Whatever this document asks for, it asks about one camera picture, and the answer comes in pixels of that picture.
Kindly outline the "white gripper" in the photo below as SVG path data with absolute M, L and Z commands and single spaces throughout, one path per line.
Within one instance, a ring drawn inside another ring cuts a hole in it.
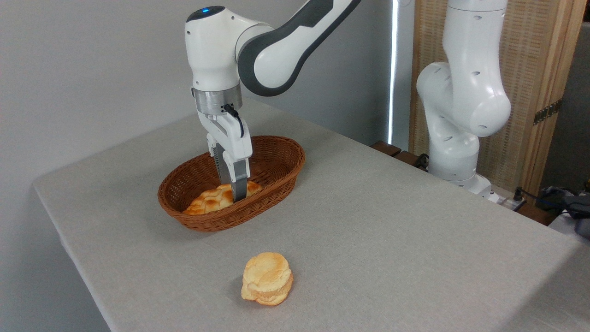
M 221 184 L 230 184 L 233 201 L 247 197 L 250 176 L 249 157 L 253 153 L 251 136 L 245 121 L 225 112 L 221 115 L 198 113 L 207 130 L 208 148 Z

